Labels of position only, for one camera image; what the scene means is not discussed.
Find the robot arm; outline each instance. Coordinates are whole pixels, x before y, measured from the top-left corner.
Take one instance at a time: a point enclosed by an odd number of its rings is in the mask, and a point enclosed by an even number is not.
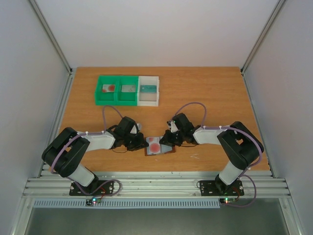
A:
[[[128,151],[135,151],[148,146],[140,124],[129,117],[123,117],[118,125],[105,132],[76,132],[65,128],[46,148],[42,159],[64,178],[70,178],[84,187],[84,191],[93,192],[99,180],[96,175],[80,164],[85,152],[96,149],[114,149],[124,145]]]
[[[229,162],[215,178],[215,186],[222,195],[264,151],[262,144],[239,121],[224,127],[194,127],[186,115],[181,113],[174,116],[168,125],[170,130],[165,131],[161,144],[181,146],[186,141],[192,144],[219,144],[223,147]]]

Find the white mounting strip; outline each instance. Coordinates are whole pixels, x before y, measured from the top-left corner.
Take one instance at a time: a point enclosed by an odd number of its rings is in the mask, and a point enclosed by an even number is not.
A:
[[[218,199],[111,199],[88,206],[86,199],[39,198],[34,208],[88,208],[88,209],[152,209],[152,208],[220,208]]]

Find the white wall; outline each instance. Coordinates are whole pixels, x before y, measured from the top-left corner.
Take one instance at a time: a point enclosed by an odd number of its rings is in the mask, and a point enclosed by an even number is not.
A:
[[[28,1],[0,3],[0,234],[41,164],[67,72]]]
[[[313,234],[313,1],[288,0],[246,73],[269,157]]]
[[[277,0],[37,0],[70,65],[241,67]]]

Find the aluminum frame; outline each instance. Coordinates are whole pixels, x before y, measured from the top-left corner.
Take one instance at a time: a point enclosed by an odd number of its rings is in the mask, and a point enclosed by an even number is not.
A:
[[[66,108],[69,92],[73,83],[74,73],[70,68],[60,46],[58,45],[51,29],[49,28],[44,15],[42,14],[36,0],[28,0],[34,9],[39,21],[43,25],[48,37],[50,38],[53,46],[57,50],[61,60],[63,61],[66,69],[70,73],[64,91],[62,93],[59,109],[57,111],[55,121],[51,127],[48,142],[51,142],[57,135],[60,129],[63,114]],[[245,80],[245,71],[252,61],[259,46],[267,35],[270,27],[277,18],[280,10],[285,4],[286,0],[279,0],[275,9],[273,10],[269,20],[264,26],[257,42],[255,43],[251,53],[249,54],[243,68],[243,79]],[[246,89],[249,95],[250,103],[255,115],[255,110],[249,89],[245,81]],[[302,235],[303,229],[301,222],[295,210],[288,185],[285,179],[274,178],[276,171],[270,162],[271,171],[249,171],[247,174],[252,177],[257,186],[257,198],[279,198],[282,212],[290,234]],[[38,198],[89,198],[86,197],[71,197],[68,195],[70,181],[63,179],[58,175],[52,175],[48,171],[48,165],[42,164],[41,172],[37,178],[28,179],[25,190],[20,201],[18,211],[15,217],[14,225],[12,227],[12,235],[23,235],[26,231],[28,221],[30,219],[32,208]],[[95,172],[101,179],[119,179],[123,183],[123,190],[116,198],[123,199],[140,199],[140,198],[180,198],[197,200],[203,199],[200,190],[197,188],[199,180],[212,180],[218,172]],[[249,179],[242,178],[243,186],[245,188],[245,196],[242,198],[252,198],[254,194],[252,183]]]
[[[42,26],[43,26],[46,34],[48,35],[48,38],[50,39],[52,45],[54,46],[54,48],[56,49],[57,53],[59,54],[59,56],[60,56],[60,58],[61,58],[61,60],[62,60],[62,62],[64,64],[64,66],[66,68],[66,70],[70,74],[72,69],[71,69],[71,67],[70,67],[66,57],[64,56],[64,54],[63,54],[63,52],[62,52],[62,50],[61,50],[57,40],[55,39],[55,37],[54,37],[54,35],[53,35],[53,33],[52,33],[52,31],[51,31],[47,21],[45,20],[45,17],[43,15],[43,13],[41,12],[41,9],[38,6],[37,1],[36,0],[28,0],[28,2],[31,5],[31,7],[33,8],[36,16],[38,17],[38,20],[42,24]]]

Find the white box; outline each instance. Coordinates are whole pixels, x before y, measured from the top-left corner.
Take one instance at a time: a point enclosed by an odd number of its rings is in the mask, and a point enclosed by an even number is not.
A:
[[[141,93],[141,85],[155,85],[156,93]],[[137,106],[158,106],[159,99],[159,79],[157,76],[139,76]]]

